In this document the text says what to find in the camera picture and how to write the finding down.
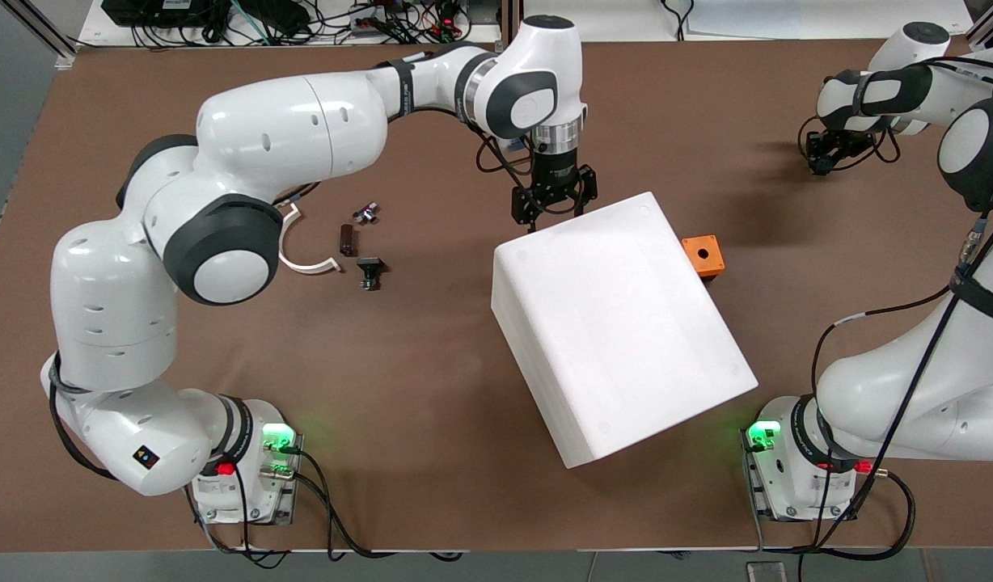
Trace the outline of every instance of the green light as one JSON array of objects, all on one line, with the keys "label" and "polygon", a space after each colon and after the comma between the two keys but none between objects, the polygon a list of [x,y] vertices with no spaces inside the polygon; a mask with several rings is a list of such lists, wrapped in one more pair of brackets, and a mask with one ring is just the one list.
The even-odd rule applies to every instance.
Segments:
[{"label": "green light", "polygon": [[263,426],[263,446],[268,449],[279,449],[292,445],[296,432],[285,423],[266,423]]},{"label": "green light", "polygon": [[752,445],[761,445],[763,449],[773,449],[773,439],[780,434],[780,423],[776,420],[759,420],[748,427],[748,439]]}]

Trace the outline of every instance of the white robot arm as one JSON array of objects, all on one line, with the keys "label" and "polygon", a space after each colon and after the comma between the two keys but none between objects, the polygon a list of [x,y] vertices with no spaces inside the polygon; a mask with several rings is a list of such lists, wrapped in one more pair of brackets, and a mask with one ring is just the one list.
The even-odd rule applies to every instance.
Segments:
[{"label": "white robot arm", "polygon": [[41,378],[61,419],[139,493],[194,480],[207,521],[241,521],[243,504],[250,521],[268,521],[279,480],[290,479],[279,449],[294,432],[266,402],[175,393],[158,379],[175,357],[175,291],[209,306],[263,291],[277,269],[278,195],[370,166],[389,121],[414,111],[446,111],[505,139],[532,133],[534,183],[577,177],[581,83],[572,23],[531,16],[501,55],[452,44],[209,97],[197,137],[160,137],[137,156],[118,217],[76,227],[54,248],[59,351]]},{"label": "white robot arm", "polygon": [[[911,31],[921,37],[913,40]],[[885,346],[834,362],[815,395],[777,398],[760,412],[748,445],[775,519],[818,519],[827,467],[835,472],[826,497],[833,509],[825,516],[843,515],[854,493],[851,469],[856,460],[877,457],[889,439],[954,294],[957,301],[889,439],[887,456],[993,461],[993,246],[978,257],[977,270],[969,270],[993,210],[993,49],[934,61],[948,44],[939,31],[917,23],[887,41],[873,64],[901,69],[844,71],[826,80],[818,115],[829,132],[948,126],[939,148],[940,172],[982,217],[954,262],[959,264],[951,291],[932,314]],[[934,64],[919,64],[925,57]]]}]

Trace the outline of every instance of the orange block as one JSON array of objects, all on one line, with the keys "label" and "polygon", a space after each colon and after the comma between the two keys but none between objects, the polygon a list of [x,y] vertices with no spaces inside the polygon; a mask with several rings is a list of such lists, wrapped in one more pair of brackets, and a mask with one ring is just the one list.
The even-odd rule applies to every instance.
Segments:
[{"label": "orange block", "polygon": [[684,251],[690,257],[691,264],[694,265],[694,270],[701,279],[706,277],[711,279],[726,269],[714,234],[685,238],[680,243],[684,246]]}]

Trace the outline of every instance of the brown table surface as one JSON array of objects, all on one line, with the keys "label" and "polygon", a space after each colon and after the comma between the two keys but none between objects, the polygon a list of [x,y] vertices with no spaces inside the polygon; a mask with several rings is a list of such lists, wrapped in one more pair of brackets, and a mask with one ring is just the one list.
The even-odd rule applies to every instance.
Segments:
[{"label": "brown table surface", "polygon": [[[845,314],[897,305],[947,280],[974,215],[936,169],[939,129],[902,139],[894,166],[812,177],[796,130],[828,74],[880,41],[586,45],[581,162],[600,198],[653,191],[677,235],[715,233],[726,272],[710,292],[760,387],[609,458],[568,470],[489,310],[492,251],[522,235],[510,180],[475,170],[477,137],[422,113],[391,126],[367,171],[300,203],[294,260],[337,255],[338,225],[374,200],[361,255],[391,266],[365,293],[341,275],[279,270],[252,302],[180,297],[165,379],[263,398],[306,434],[337,508],[375,549],[550,550],[754,546],[737,430],[809,390],[812,349]],[[83,51],[57,75],[0,231],[0,551],[205,548],[180,493],[142,498],[73,464],[38,371],[56,349],[49,261],[57,239],[112,217],[138,149],[188,133],[205,97],[263,78],[355,70],[409,48]],[[545,217],[542,225],[551,224]],[[843,329],[825,362],[880,345],[925,310]],[[993,546],[993,463],[889,461],[918,501],[918,546]],[[253,542],[319,548],[323,512]],[[839,545],[888,545],[902,498],[882,483]],[[810,538],[767,524],[767,542]]]}]

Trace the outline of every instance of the white box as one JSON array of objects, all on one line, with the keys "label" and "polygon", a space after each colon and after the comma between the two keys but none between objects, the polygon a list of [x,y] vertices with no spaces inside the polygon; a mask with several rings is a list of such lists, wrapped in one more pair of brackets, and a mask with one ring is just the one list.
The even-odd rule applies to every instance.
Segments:
[{"label": "white box", "polygon": [[758,385],[651,192],[501,244],[492,309],[566,467]]}]

